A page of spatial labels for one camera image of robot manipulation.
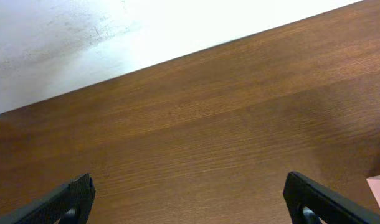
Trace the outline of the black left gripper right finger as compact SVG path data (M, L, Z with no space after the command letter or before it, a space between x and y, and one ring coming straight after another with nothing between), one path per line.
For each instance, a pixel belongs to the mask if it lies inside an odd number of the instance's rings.
M374 213L299 172L289 172L283 190L291 220L295 224L380 224Z

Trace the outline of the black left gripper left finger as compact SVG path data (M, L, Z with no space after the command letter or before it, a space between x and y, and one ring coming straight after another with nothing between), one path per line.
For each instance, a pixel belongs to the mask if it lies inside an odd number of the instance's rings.
M42 198L2 217L0 224L86 224L95 200L89 173L63 184Z

